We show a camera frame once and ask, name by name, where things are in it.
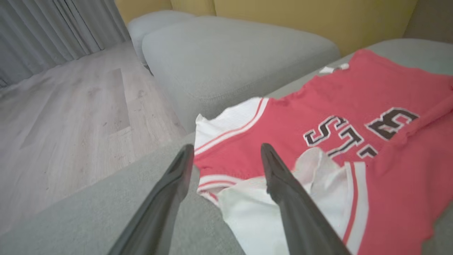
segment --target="yellow wall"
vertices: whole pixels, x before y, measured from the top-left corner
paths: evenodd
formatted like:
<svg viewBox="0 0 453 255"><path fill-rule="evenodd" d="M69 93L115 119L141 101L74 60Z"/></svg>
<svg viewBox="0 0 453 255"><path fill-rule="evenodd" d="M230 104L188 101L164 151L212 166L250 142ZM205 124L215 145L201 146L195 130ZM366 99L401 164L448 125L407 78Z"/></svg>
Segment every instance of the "yellow wall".
<svg viewBox="0 0 453 255"><path fill-rule="evenodd" d="M401 38L417 0L214 0L218 16L287 26L326 37L343 55Z"/></svg>
<svg viewBox="0 0 453 255"><path fill-rule="evenodd" d="M171 0L173 10L192 13L198 16L215 15L212 0Z"/></svg>
<svg viewBox="0 0 453 255"><path fill-rule="evenodd" d="M126 25L147 13L172 9L170 0L115 0L115 3Z"/></svg>
<svg viewBox="0 0 453 255"><path fill-rule="evenodd" d="M452 44L452 24L452 0L419 0L404 37Z"/></svg>

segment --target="sofa cushion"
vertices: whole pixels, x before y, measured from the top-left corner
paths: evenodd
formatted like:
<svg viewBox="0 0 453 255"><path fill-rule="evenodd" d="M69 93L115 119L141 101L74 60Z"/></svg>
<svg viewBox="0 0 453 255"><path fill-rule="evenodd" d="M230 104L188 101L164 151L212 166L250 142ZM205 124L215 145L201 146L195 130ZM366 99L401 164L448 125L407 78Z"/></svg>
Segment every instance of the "sofa cushion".
<svg viewBox="0 0 453 255"><path fill-rule="evenodd" d="M195 17L195 15L190 13L162 10L145 14L129 22L127 29L140 61L146 65L146 60L142 52L142 41L145 35L193 17Z"/></svg>
<svg viewBox="0 0 453 255"><path fill-rule="evenodd" d="M148 34L143 54L187 132L200 113L216 117L340 58L315 34L212 16Z"/></svg>

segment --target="laminate floor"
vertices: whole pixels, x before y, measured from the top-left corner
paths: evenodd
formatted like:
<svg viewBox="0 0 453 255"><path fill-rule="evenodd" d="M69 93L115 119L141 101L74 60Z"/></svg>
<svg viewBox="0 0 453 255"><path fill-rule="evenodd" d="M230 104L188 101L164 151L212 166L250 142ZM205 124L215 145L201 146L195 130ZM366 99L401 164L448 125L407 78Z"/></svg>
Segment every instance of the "laminate floor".
<svg viewBox="0 0 453 255"><path fill-rule="evenodd" d="M0 235L185 135L131 42L13 88L0 98Z"/></svg>

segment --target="red basketball jersey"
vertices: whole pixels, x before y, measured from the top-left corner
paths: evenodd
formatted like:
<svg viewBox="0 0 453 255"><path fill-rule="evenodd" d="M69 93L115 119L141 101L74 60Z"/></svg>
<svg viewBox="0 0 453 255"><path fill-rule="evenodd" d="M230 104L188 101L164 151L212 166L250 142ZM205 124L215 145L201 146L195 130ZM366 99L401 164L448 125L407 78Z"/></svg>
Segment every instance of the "red basketball jersey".
<svg viewBox="0 0 453 255"><path fill-rule="evenodd" d="M216 204L222 189L264 175L264 142L292 169L319 147L340 166L366 166L352 169L354 202L342 236L355 243L352 252L419 254L453 199L453 78L369 50L349 65L282 99L252 98L213 120L198 116L198 193Z"/></svg>

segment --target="gray upholstery fabric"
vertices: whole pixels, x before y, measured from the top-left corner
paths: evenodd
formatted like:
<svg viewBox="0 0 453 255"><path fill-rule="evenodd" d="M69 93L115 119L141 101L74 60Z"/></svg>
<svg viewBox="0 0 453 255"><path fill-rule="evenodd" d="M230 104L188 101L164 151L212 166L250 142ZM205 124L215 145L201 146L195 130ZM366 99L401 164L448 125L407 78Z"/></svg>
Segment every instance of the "gray upholstery fabric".
<svg viewBox="0 0 453 255"><path fill-rule="evenodd" d="M370 49L405 66L453 75L453 45L402 39L376 44ZM329 66L347 62L350 57ZM279 98L297 91L316 73L270 96ZM0 238L0 254L106 254L179 148L193 141L192 133L23 222ZM198 179L198 170L194 169L189 193L179 209L170 254L243 254L218 209L196 195ZM451 254L451 240L453 205L438 220L435 236L423 247L424 254Z"/></svg>
<svg viewBox="0 0 453 255"><path fill-rule="evenodd" d="M142 51L142 41L145 35L193 17L195 17L195 15L190 13L162 10L148 13L131 20L127 25L127 30L129 31L132 44L134 45L135 52L140 61L146 65L146 60Z"/></svg>
<svg viewBox="0 0 453 255"><path fill-rule="evenodd" d="M187 132L199 113L213 118L340 58L318 35L212 16L148 34L143 54Z"/></svg>

